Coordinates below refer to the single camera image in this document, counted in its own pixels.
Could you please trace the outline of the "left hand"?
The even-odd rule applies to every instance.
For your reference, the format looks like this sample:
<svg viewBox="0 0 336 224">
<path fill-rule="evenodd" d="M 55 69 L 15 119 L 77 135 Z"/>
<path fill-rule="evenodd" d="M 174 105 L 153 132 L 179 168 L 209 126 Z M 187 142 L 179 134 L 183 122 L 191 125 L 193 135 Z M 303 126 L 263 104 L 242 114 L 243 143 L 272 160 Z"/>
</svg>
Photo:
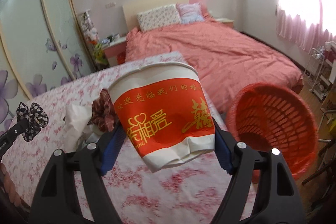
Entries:
<svg viewBox="0 0 336 224">
<path fill-rule="evenodd" d="M 10 177 L 10 174 L 7 172 L 4 164 L 1 163 L 1 173 L 4 175 L 4 187 L 5 192 L 9 195 L 9 200 L 14 204 L 15 207 L 19 207 L 22 203 L 21 197 L 15 189 L 15 185 Z"/>
</svg>

